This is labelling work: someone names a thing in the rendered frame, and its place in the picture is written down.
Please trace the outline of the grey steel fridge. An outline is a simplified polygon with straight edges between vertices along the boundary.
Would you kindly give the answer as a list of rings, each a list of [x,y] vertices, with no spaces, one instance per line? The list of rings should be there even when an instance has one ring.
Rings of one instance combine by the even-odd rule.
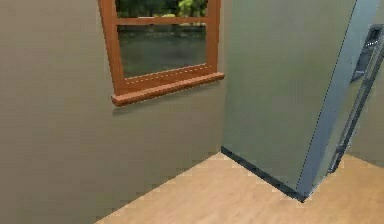
[[[327,175],[384,0],[232,0],[221,151],[304,201]]]

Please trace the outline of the brown wooden framed window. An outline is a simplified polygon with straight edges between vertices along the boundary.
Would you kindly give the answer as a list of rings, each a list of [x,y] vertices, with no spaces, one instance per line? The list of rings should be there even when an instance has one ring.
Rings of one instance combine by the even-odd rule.
[[[221,0],[208,0],[208,13],[203,17],[122,18],[118,16],[115,0],[97,0],[97,2],[113,85],[111,100],[116,107],[212,83],[225,77],[223,72],[218,71]],[[132,78],[124,77],[118,26],[185,23],[206,24],[207,58],[203,64],[163,70]]]

